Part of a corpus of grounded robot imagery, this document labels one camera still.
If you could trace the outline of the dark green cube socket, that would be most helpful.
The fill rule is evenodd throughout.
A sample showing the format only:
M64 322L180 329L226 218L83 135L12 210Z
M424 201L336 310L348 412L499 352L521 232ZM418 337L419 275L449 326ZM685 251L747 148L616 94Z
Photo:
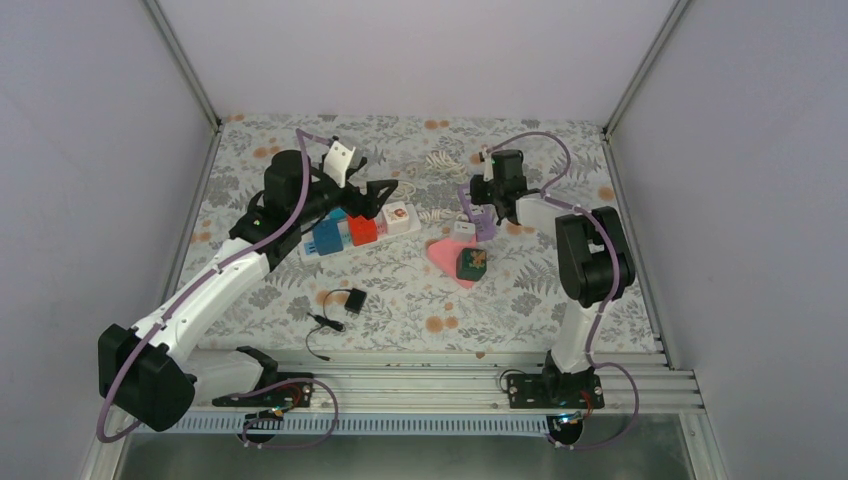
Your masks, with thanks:
M478 248L463 248L456 259L456 277L459 280L477 282L486 274L488 255Z

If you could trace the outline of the white tiger cube socket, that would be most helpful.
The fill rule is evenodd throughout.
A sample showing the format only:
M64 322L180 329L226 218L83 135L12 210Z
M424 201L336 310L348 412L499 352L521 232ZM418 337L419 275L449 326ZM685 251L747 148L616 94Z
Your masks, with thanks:
M382 207L381 213L387 235L398 235L409 231L411 215L405 202L387 203Z

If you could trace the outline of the orange cube socket adapter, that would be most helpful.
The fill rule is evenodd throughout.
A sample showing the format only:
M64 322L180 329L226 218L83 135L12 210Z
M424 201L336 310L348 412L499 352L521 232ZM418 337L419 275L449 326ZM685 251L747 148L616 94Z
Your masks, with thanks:
M347 225L352 244L356 247L367 245L378 239L378 229L373 218L348 216Z

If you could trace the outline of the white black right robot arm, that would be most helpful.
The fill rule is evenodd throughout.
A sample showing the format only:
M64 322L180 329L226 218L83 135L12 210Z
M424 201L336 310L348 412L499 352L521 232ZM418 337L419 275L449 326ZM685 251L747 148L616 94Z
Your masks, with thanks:
M635 279L635 268L618 212L587 210L528 187L519 150L481 153L484 173L470 180L475 205L491 205L497 218L527 226L556 240L558 273L570 302L559 338L548 350L541 391L555 407L565 407L581 391L593 389L593 340L606 307Z

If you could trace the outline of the blue cube socket adapter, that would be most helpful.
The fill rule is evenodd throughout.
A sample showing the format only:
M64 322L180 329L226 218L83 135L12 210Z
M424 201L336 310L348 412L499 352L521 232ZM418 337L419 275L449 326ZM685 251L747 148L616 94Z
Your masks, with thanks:
M343 241L337 221L322 221L312 230L312 233L315 250L319 256L326 256L343 250Z

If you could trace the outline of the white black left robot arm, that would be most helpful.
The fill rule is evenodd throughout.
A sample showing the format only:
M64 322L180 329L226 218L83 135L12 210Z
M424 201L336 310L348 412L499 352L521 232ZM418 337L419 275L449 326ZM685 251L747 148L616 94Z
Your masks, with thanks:
M196 352L199 341L247 290L302 242L308 228L336 209L374 219L398 183L350 183L351 154L334 145L318 166L302 150L276 153L263 188L230 229L204 269L163 305L131 327L109 326L99 337L98 388L103 407L117 406L161 432L193 406L243 395L255 405L278 391L276 362L253 347Z

